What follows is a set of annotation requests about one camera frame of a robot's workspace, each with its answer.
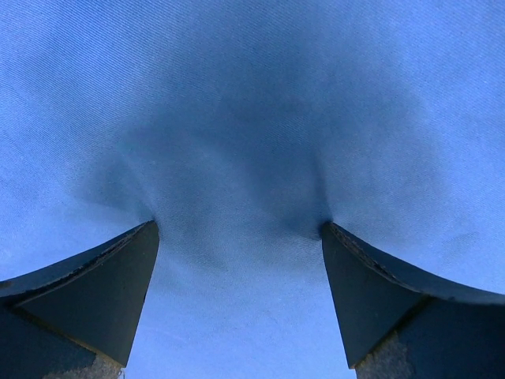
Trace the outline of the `blue surgical drape cloth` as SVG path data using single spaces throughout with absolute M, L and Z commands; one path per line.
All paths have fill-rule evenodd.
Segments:
M 325 220 L 503 291 L 503 2 L 2 2 L 1 277 L 149 220 L 128 378 L 350 377 Z

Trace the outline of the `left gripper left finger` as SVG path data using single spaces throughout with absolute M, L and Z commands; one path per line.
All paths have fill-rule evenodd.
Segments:
M 159 249 L 149 221 L 1 282 L 3 378 L 117 378 L 129 361 Z

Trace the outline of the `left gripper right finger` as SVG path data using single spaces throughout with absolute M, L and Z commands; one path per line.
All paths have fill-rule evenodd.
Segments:
M 324 264 L 359 378 L 501 378 L 504 297 L 446 280 L 326 222 Z

